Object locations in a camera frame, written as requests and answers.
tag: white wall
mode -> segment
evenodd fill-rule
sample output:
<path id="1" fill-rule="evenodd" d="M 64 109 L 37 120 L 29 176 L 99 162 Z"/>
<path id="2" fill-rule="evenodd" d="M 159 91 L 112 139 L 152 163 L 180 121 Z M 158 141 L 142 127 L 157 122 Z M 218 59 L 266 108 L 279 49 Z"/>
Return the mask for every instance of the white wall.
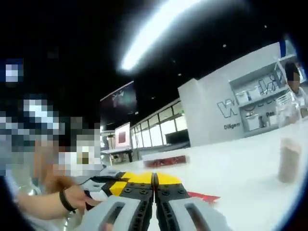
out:
<path id="1" fill-rule="evenodd" d="M 199 81 L 192 79 L 179 87 L 192 146 L 243 137 L 241 118 L 228 82 L 260 69 L 279 57 L 279 43 L 274 43 L 225 65 Z M 224 127 L 238 123 L 241 123 L 238 127 Z"/>

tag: glass wall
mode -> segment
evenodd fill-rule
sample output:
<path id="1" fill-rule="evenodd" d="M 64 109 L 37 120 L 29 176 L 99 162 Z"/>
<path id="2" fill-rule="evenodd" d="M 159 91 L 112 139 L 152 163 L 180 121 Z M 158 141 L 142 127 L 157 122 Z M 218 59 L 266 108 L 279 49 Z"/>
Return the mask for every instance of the glass wall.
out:
<path id="1" fill-rule="evenodd" d="M 101 132 L 101 150 L 115 148 L 115 133 L 110 131 Z"/>
<path id="2" fill-rule="evenodd" d="M 166 145 L 166 135 L 187 129 L 180 102 L 157 112 L 151 118 L 138 123 L 131 129 L 133 148 L 147 148 Z"/>

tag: white shelf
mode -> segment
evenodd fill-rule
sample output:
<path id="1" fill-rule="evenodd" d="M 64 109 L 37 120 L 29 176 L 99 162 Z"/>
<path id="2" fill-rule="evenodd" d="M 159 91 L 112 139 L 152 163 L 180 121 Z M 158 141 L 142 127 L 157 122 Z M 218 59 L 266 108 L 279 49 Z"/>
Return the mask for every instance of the white shelf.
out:
<path id="1" fill-rule="evenodd" d="M 247 138 L 247 137 L 251 137 L 251 136 L 256 136 L 256 135 L 259 135 L 259 134 L 262 134 L 262 133 L 265 133 L 265 132 L 269 132 L 269 131 L 273 131 L 273 130 L 276 130 L 276 129 L 278 129 L 278 124 L 268 126 L 268 127 L 265 127 L 265 128 L 259 128 L 259 129 L 252 130 L 252 131 L 247 131 L 247 132 L 244 133 L 244 137 Z"/>
<path id="2" fill-rule="evenodd" d="M 272 72 L 274 72 L 275 68 L 276 68 L 277 62 L 273 62 L 267 66 L 264 66 L 260 69 L 257 69 L 255 71 L 252 71 L 244 76 L 241 76 L 239 78 L 236 78 L 234 80 L 229 80 L 229 84 L 231 86 L 232 89 L 235 89 L 239 86 L 244 85 L 245 83 L 248 83 L 250 81 L 253 81 L 254 79 L 260 77 L 260 76 L 264 76 L 267 74 L 270 74 Z"/>
<path id="3" fill-rule="evenodd" d="M 297 56 L 295 54 L 289 54 L 285 57 L 278 59 L 279 62 L 287 62 L 289 60 L 295 61 L 295 60 L 297 60 Z"/>
<path id="4" fill-rule="evenodd" d="M 283 87 L 283 88 L 280 88 L 280 89 L 277 89 L 277 90 L 275 90 L 275 91 L 273 91 L 273 92 L 271 92 L 271 93 L 269 93 L 269 94 L 266 94 L 266 95 L 261 96 L 261 97 L 258 98 L 258 99 L 251 100 L 251 101 L 248 101 L 248 102 L 246 102 L 246 103 L 240 104 L 240 105 L 239 105 L 239 108 L 244 108 L 244 107 L 252 106 L 252 105 L 254 105 L 254 104 L 256 104 L 256 103 L 259 103 L 259 102 L 261 102 L 261 101 L 263 101 L 263 100 L 266 100 L 266 99 L 269 99 L 269 98 L 271 98 L 271 97 L 274 97 L 274 96 L 276 96 L 276 95 L 278 95 L 278 94 L 280 94 L 280 93 L 284 93 L 284 92 L 287 91 L 288 89 L 289 89 L 288 86 Z"/>

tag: table surface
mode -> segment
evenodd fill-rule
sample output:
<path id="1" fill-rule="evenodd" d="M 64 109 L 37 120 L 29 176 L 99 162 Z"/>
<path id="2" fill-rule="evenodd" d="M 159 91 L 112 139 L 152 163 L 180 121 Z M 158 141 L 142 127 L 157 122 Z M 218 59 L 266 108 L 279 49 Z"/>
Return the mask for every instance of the table surface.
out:
<path id="1" fill-rule="evenodd" d="M 132 148 L 116 148 L 102 151 L 103 154 L 117 154 L 122 152 L 132 151 Z"/>
<path id="2" fill-rule="evenodd" d="M 188 191 L 220 196 L 215 209 L 226 217 L 233 230 L 271 231 L 279 229 L 296 206 L 307 169 L 308 152 L 304 147 L 296 182 L 278 181 L 280 140 L 284 137 L 303 140 L 305 130 L 308 130 L 307 121 L 300 129 L 291 125 L 236 141 L 149 154 L 146 158 L 188 155 L 189 164 L 151 171 L 179 177 Z M 142 161 L 111 168 L 136 173 L 147 171 Z M 154 205 L 149 231 L 159 230 L 155 210 Z"/>

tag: gray gripper finger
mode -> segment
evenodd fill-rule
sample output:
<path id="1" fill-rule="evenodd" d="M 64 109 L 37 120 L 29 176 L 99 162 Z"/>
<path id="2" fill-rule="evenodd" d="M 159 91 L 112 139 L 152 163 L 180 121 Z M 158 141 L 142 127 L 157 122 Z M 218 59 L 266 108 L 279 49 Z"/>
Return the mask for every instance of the gray gripper finger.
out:
<path id="1" fill-rule="evenodd" d="M 197 231 L 189 211 L 197 215 L 200 225 L 207 231 L 231 231 L 225 217 L 201 198 L 172 200 L 169 204 L 176 216 L 180 231 Z"/>
<path id="2" fill-rule="evenodd" d="M 87 212 L 80 226 L 74 231 L 101 231 L 103 225 L 108 222 L 112 214 L 120 209 L 115 218 L 113 231 L 129 231 L 134 213 L 140 204 L 140 200 L 120 196 L 110 196 L 108 200 L 95 206 Z"/>

